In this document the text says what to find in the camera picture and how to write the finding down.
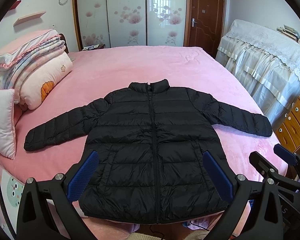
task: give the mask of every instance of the door frame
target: door frame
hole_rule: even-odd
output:
[[[189,43],[190,43],[190,31],[191,31],[191,5],[192,5],[192,1],[193,0],[187,0],[186,3],[186,25],[185,25],[185,37],[184,37],[184,41],[183,41],[183,46],[184,47],[189,47]],[[223,0],[223,12],[222,12],[222,26],[221,26],[221,32],[220,32],[220,37],[219,37],[219,42],[221,40],[221,36],[222,36],[222,32],[223,32],[223,28],[224,28],[224,19],[225,19],[225,0]]]
[[[77,37],[78,49],[79,49],[79,51],[81,51],[81,50],[83,50],[83,45],[82,45],[81,33],[80,33],[80,27],[79,27],[77,0],[72,0],[72,10],[73,10],[75,36]]]

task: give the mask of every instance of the jacket zipper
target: jacket zipper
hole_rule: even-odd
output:
[[[151,96],[148,93],[149,98],[149,110],[150,110],[150,118],[152,124],[152,140],[153,140],[153,159],[154,159],[154,172],[155,172],[155,213],[156,220],[159,223],[159,212],[160,212],[160,178],[159,178],[159,164],[158,164],[158,156],[157,156],[157,136],[155,133],[155,123],[154,123],[154,112],[151,102]]]

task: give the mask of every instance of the pink pillow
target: pink pillow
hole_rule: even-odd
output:
[[[19,121],[22,114],[23,114],[23,111],[22,111],[21,107],[19,105],[14,105],[14,114],[13,114],[14,125],[17,124],[17,122]]]
[[[34,31],[23,35],[0,49],[0,70],[7,70],[26,53],[53,37],[60,36],[56,30]]]

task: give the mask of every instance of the door handle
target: door handle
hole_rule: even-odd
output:
[[[192,27],[194,27],[194,24],[197,23],[194,21],[194,18],[192,18]]]

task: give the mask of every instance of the blue gripper pad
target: blue gripper pad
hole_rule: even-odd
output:
[[[273,152],[275,155],[279,156],[281,159],[283,159],[287,164],[294,166],[297,165],[297,158],[296,156],[288,151],[286,148],[284,148],[280,144],[276,144],[273,147]]]
[[[79,200],[98,165],[99,155],[96,151],[92,151],[68,183],[67,199],[70,202]]]
[[[210,176],[220,198],[230,204],[233,200],[233,185],[224,171],[208,151],[203,153],[202,163],[208,175]]]

